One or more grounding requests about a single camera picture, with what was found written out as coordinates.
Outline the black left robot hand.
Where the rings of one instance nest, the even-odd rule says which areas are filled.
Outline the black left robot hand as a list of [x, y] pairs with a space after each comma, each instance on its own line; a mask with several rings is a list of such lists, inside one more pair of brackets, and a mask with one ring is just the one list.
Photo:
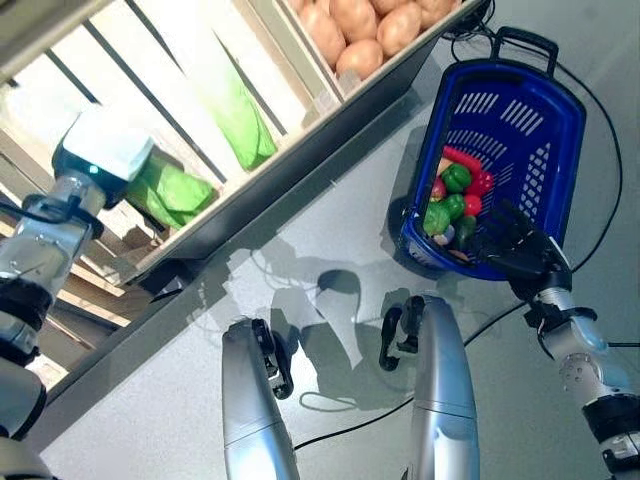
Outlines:
[[153, 147], [146, 131], [112, 109], [94, 107], [80, 113], [56, 145], [54, 177], [72, 172], [88, 177], [104, 192], [109, 210], [124, 198]]

